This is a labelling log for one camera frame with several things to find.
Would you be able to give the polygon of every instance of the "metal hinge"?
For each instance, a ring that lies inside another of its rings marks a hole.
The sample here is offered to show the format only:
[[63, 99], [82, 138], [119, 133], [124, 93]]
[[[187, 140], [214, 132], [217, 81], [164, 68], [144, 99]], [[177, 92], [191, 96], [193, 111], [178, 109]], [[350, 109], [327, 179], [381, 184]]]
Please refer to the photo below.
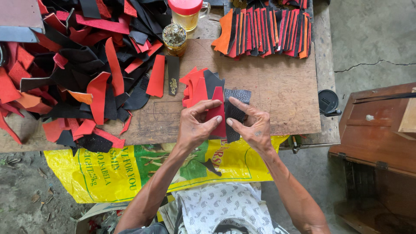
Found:
[[389, 168], [389, 165], [386, 162], [377, 161], [376, 162], [376, 167], [380, 168], [380, 169], [387, 170]]
[[347, 156], [347, 154], [346, 153], [343, 153], [343, 152], [339, 152], [338, 153], [338, 157], [340, 157], [340, 158], [342, 158], [342, 159], [345, 159], [345, 157]]

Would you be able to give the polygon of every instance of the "glass mug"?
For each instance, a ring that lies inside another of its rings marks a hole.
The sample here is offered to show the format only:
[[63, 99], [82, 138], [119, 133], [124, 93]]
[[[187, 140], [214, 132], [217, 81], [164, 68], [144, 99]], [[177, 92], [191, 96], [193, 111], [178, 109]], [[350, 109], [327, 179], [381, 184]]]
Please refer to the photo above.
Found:
[[211, 10], [209, 2], [202, 0], [168, 0], [172, 9], [173, 23], [182, 26], [185, 31], [192, 31], [198, 20], [208, 15]]

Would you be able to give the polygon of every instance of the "red jar lid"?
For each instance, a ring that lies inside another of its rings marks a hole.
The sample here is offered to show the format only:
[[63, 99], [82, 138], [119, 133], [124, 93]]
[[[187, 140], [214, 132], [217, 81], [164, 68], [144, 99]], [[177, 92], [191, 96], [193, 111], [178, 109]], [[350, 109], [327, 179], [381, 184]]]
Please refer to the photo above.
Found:
[[168, 4], [180, 15], [193, 15], [202, 8], [202, 0], [168, 0]]

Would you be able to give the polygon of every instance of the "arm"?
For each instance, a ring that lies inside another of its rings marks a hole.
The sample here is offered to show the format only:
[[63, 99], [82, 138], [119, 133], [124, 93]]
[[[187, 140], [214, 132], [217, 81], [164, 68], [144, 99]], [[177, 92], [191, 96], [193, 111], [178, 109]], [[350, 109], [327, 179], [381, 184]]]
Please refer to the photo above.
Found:
[[222, 121], [221, 116], [216, 116], [203, 123], [204, 111], [220, 105], [220, 100], [205, 100], [182, 110], [175, 147], [162, 166], [127, 206], [117, 224], [115, 234], [126, 229], [148, 226], [151, 223], [185, 158], [201, 145]]
[[227, 124], [262, 157], [279, 190], [280, 198], [301, 233], [330, 233], [324, 213], [306, 189], [280, 160], [270, 140], [270, 115], [230, 97], [229, 101], [247, 114], [244, 125], [228, 118]]

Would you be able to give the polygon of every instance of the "glass jar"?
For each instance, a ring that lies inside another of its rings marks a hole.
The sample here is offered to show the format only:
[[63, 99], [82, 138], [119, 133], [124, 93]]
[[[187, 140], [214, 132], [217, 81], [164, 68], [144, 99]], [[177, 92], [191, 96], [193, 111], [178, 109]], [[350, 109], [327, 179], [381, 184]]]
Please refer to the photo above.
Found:
[[186, 31], [178, 24], [169, 24], [162, 32], [163, 43], [168, 54], [182, 56], [186, 50]]
[[202, 0], [168, 0], [172, 9], [172, 20], [182, 26], [185, 31], [192, 31], [198, 24], [198, 20], [208, 15], [211, 5]]

